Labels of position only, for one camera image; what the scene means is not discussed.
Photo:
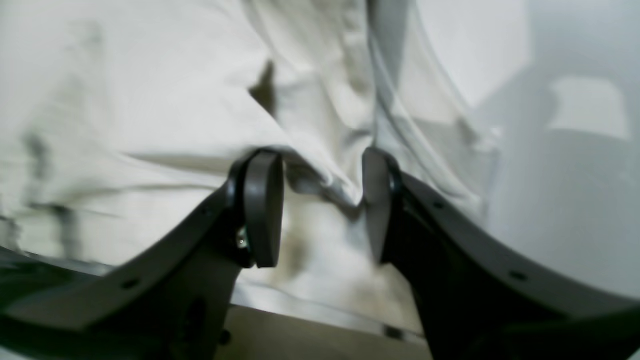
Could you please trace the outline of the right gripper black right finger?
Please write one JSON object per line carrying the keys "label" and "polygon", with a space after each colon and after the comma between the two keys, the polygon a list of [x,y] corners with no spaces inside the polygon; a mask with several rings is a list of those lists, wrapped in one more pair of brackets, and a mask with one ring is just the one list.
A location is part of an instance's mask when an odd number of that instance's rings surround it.
{"label": "right gripper black right finger", "polygon": [[362,157],[375,261],[407,280],[435,360],[628,360],[639,301],[596,289],[508,248],[390,153]]}

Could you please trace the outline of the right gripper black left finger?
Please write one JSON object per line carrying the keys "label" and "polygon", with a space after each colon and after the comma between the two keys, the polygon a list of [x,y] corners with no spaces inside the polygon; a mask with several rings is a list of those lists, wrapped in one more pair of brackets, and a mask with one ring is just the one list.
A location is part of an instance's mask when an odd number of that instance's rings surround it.
{"label": "right gripper black left finger", "polygon": [[159,242],[106,275],[1,251],[1,347],[28,360],[211,360],[243,269],[274,268],[284,163],[257,150]]}

